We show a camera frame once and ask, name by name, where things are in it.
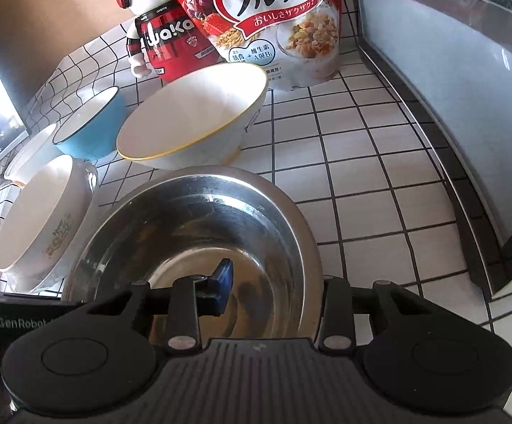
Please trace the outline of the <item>stainless steel bowl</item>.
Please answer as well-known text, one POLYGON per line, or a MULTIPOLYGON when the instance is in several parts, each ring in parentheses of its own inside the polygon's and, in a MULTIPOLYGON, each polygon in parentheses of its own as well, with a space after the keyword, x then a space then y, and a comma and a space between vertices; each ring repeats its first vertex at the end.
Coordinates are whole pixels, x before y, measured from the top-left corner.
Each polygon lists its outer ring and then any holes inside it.
POLYGON ((314 338, 323 274, 312 230, 286 193, 232 166, 177 170, 128 193, 89 236, 61 297, 169 287, 225 258, 233 288, 221 317, 200 320, 203 339, 314 338))

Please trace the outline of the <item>white bowl orange lettering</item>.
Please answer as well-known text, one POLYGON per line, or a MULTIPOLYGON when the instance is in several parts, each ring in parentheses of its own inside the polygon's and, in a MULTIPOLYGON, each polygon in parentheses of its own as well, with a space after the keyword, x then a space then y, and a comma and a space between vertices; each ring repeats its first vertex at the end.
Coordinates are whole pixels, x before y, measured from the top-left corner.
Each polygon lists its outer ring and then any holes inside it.
POLYGON ((0 229, 0 272, 14 292, 34 291, 64 255, 91 208, 92 163, 61 155, 38 170, 0 229))

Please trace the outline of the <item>white bowl yellow rim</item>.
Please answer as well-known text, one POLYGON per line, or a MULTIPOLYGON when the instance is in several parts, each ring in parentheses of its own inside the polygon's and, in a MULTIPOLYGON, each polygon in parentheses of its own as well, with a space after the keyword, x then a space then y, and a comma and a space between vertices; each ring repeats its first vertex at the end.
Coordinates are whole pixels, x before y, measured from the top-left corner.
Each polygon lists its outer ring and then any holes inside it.
POLYGON ((173 81, 143 101, 121 127, 116 148, 157 170, 231 162, 268 91, 261 67, 221 63, 173 81))

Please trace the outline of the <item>blue bowl black rim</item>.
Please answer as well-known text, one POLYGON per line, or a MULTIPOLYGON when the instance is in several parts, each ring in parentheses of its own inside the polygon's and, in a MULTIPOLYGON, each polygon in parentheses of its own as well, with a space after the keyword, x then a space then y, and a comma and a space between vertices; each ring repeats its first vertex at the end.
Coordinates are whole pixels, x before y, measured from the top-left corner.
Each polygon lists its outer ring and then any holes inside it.
POLYGON ((118 86, 85 102, 55 133, 54 145, 74 158, 100 160, 116 148, 116 138, 128 114, 118 86))

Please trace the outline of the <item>white grid tablecloth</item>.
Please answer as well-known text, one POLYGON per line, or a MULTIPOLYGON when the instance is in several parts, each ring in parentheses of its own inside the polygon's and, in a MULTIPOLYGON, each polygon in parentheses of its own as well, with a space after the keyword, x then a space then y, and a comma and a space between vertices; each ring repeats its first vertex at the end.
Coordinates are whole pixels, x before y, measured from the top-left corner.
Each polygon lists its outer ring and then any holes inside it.
MULTIPOLYGON (((326 274, 364 287, 378 278, 401 283, 512 346, 512 295, 486 302, 469 278, 437 159, 444 162, 444 144, 431 147, 429 123, 415 123, 389 84, 361 61, 354 1, 342 5, 339 73, 311 88, 269 91, 233 166, 291 196, 313 230, 326 274)), ((31 130, 61 123, 111 85, 120 87, 128 111, 162 87, 154 74, 132 77, 129 27, 130 20, 115 24, 61 59, 25 107, 31 130)), ((97 168, 101 213, 157 175, 116 151, 97 168)), ((5 183, 0 226, 19 193, 5 183)), ((8 290, 0 276, 1 289, 8 290)), ((512 394, 506 409, 512 414, 512 394)))

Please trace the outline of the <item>white plate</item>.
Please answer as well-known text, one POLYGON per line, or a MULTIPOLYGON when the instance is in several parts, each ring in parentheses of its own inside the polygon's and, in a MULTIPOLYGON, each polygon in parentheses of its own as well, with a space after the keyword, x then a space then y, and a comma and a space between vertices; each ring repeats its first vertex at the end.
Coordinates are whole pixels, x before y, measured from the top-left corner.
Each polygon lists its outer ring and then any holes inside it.
POLYGON ((53 143, 59 124, 50 124, 38 132, 21 148, 7 166, 4 178, 23 187, 51 160, 62 155, 53 143))

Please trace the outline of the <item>red white robot toy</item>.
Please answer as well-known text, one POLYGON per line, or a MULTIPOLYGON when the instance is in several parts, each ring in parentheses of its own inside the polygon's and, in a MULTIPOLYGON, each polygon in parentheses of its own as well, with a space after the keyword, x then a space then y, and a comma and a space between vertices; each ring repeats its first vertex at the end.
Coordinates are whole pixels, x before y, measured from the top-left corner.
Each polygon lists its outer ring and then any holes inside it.
POLYGON ((155 72, 175 81, 220 61, 208 38, 176 0, 116 0, 134 19, 127 30, 128 63, 135 78, 155 72))

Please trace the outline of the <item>Calbee cereal bag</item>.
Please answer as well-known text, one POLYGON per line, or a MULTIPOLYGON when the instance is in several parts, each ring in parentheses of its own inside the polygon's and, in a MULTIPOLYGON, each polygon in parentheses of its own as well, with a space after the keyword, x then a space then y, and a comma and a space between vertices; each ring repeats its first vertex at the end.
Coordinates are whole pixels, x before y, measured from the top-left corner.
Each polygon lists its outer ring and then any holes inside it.
POLYGON ((342 0, 178 0, 228 62, 248 62, 284 91, 334 77, 342 0))

